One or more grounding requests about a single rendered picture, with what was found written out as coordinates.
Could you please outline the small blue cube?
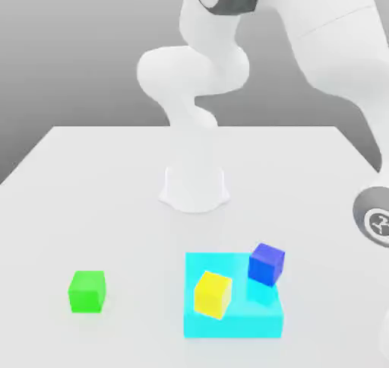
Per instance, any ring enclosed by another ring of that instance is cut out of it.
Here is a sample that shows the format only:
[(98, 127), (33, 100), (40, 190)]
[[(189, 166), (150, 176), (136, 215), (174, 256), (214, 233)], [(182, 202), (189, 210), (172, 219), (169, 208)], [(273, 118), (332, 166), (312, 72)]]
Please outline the small blue cube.
[(248, 260), (248, 277), (268, 287), (275, 285), (283, 272), (285, 252), (260, 243)]

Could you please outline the large cyan box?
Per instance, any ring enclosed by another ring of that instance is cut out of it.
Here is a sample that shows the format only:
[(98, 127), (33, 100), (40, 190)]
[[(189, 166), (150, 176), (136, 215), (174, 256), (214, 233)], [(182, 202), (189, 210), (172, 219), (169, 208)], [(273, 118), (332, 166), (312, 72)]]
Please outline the large cyan box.
[[(183, 332), (186, 338), (279, 338), (284, 311), (276, 286), (248, 277), (248, 253), (187, 252)], [(194, 310), (194, 289), (205, 271), (232, 279), (232, 299), (222, 319)]]

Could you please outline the small green cube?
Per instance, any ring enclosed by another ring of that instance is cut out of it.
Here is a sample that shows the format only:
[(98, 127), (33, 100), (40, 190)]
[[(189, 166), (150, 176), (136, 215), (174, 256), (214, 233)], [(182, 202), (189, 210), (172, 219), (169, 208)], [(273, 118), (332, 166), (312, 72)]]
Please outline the small green cube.
[(73, 313), (100, 313), (106, 297), (104, 271), (76, 271), (68, 288)]

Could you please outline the small yellow cube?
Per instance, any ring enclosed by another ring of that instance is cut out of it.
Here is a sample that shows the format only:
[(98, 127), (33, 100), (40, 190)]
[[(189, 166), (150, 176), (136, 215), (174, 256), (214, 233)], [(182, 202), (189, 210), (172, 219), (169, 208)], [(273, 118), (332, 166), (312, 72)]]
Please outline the small yellow cube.
[(205, 271), (194, 288), (194, 311), (221, 320), (232, 299), (232, 278)]

